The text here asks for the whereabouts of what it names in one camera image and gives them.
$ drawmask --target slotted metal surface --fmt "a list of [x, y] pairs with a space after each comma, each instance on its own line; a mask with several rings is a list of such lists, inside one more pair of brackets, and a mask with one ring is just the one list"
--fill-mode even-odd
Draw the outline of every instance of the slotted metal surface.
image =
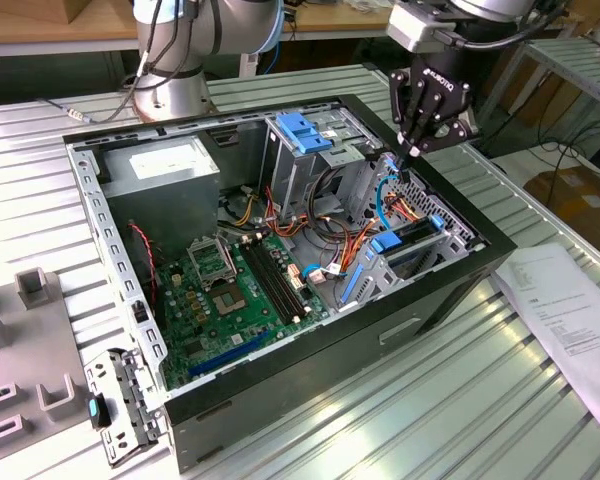
[[600, 46], [587, 38], [533, 40], [525, 53], [600, 102]]
[[[385, 79], [360, 66], [225, 80], [210, 90], [221, 110], [356, 93], [390, 121]], [[98, 118], [119, 99], [108, 94], [64, 102]], [[136, 121], [127, 109], [118, 124]], [[0, 284], [34, 265], [58, 272], [76, 342], [89, 361], [106, 348], [129, 345], [60, 140], [80, 128], [46, 105], [0, 107]], [[559, 242], [600, 286], [600, 256], [470, 147], [429, 160], [518, 245]], [[0, 478], [177, 477], [166, 438], [115, 471], [99, 440], [85, 422], [0, 461]], [[479, 474], [600, 479], [600, 427], [490, 281], [442, 327], [186, 478]]]

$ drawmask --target blue cable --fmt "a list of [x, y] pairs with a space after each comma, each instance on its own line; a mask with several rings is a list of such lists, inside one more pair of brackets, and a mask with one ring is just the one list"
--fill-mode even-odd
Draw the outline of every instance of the blue cable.
[[267, 69], [264, 71], [263, 75], [266, 75], [267, 73], [269, 73], [271, 71], [271, 69], [275, 66], [276, 62], [278, 61], [279, 53], [280, 53], [280, 42], [276, 43], [276, 53], [273, 55], [273, 60], [271, 61], [271, 65], [269, 65], [267, 67]]
[[309, 275], [311, 272], [313, 272], [314, 270], [319, 270], [320, 268], [322, 268], [322, 267], [317, 263], [312, 263], [311, 265], [307, 265], [307, 268], [305, 268], [302, 271], [302, 276], [306, 278], [306, 276]]
[[382, 180], [380, 180], [380, 183], [378, 184], [378, 190], [376, 191], [376, 212], [378, 213], [378, 218], [380, 219], [382, 224], [387, 228], [387, 230], [390, 229], [391, 226], [389, 225], [387, 217], [385, 217], [384, 213], [382, 213], [382, 186], [392, 178], [398, 180], [398, 177], [396, 177], [395, 175], [387, 175]]

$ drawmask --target green circuit board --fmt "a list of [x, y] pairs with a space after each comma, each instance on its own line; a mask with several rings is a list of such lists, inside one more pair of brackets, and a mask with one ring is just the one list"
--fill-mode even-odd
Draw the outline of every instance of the green circuit board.
[[[280, 240], [270, 236], [262, 243], [270, 254], [279, 257], [278, 262], [282, 261], [280, 271], [290, 284], [285, 267], [293, 262]], [[157, 269], [164, 288], [165, 318], [160, 331], [169, 352], [163, 362], [169, 390], [191, 381], [191, 367], [217, 359], [251, 341], [259, 342], [258, 348], [270, 345], [328, 317], [320, 298], [309, 290], [309, 298], [299, 294], [297, 298], [311, 311], [300, 323], [285, 325], [242, 257], [239, 246], [231, 245], [228, 250], [236, 269], [235, 282], [214, 285], [208, 292], [201, 287], [189, 256]], [[221, 268], [222, 262], [214, 256], [217, 257], [217, 250], [205, 248], [196, 254], [196, 260], [204, 265], [205, 271], [207, 267]], [[174, 275], [180, 276], [175, 282]]]

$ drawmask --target cardboard box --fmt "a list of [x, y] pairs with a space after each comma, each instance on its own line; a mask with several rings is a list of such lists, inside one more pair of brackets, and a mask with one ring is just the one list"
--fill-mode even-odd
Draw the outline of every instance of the cardboard box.
[[[551, 187], [553, 171], [543, 172], [525, 185], [543, 204]], [[600, 175], [586, 167], [558, 171], [551, 210], [600, 251]]]
[[0, 0], [0, 12], [71, 23], [91, 0]]

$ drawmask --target white paper document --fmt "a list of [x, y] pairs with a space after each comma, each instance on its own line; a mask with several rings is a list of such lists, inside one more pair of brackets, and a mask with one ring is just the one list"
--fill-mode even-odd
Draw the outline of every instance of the white paper document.
[[558, 244], [516, 250], [495, 278], [600, 423], [600, 289]]

